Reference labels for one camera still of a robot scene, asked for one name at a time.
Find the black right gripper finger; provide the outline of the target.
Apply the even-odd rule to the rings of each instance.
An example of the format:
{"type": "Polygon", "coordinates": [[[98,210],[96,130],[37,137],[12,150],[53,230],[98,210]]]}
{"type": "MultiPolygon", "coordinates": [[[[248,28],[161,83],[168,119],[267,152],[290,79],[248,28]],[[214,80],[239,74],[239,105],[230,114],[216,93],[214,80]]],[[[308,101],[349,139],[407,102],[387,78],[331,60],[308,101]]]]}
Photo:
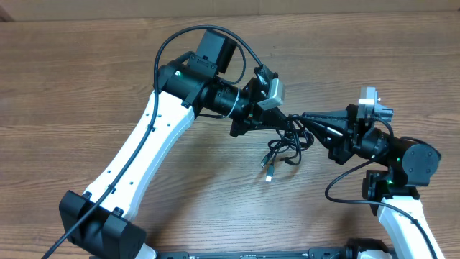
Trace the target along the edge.
{"type": "Polygon", "coordinates": [[[301,117],[303,119],[331,119],[346,121],[349,115],[347,110],[338,110],[329,112],[304,112],[301,117]]]}
{"type": "Polygon", "coordinates": [[[346,120],[299,119],[299,121],[326,149],[341,146],[348,135],[348,122],[346,120]]]}

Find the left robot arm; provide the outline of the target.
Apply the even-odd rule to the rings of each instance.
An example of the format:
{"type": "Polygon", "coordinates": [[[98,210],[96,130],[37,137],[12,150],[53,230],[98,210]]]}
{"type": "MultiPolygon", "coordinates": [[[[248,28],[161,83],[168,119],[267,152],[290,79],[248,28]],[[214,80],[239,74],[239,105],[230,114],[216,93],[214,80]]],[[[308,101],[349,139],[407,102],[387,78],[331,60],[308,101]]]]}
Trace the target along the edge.
{"type": "Polygon", "coordinates": [[[234,137],[252,130],[288,130],[280,111],[279,76],[258,63],[245,87],[226,81],[235,51],[252,54],[238,35],[206,25],[196,51],[154,64],[153,91],[143,117],[106,170],[82,194],[67,192],[59,211],[63,240],[95,258],[156,258],[146,232],[134,224],[144,194],[178,138],[203,109],[232,121],[234,137]]]}

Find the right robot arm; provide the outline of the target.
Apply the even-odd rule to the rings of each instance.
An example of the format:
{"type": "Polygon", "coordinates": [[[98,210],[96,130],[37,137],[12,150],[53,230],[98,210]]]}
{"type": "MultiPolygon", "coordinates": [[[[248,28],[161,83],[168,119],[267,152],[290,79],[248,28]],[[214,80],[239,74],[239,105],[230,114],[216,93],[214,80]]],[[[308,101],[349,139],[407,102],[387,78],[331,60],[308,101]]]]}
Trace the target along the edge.
{"type": "Polygon", "coordinates": [[[380,104],[350,104],[341,111],[304,113],[299,120],[328,150],[328,158],[345,164],[353,156],[368,170],[359,204],[371,207],[385,228],[399,258],[442,258],[429,226],[417,188],[427,186],[437,171],[441,154],[413,137],[396,137],[390,125],[393,110],[380,104]]]}

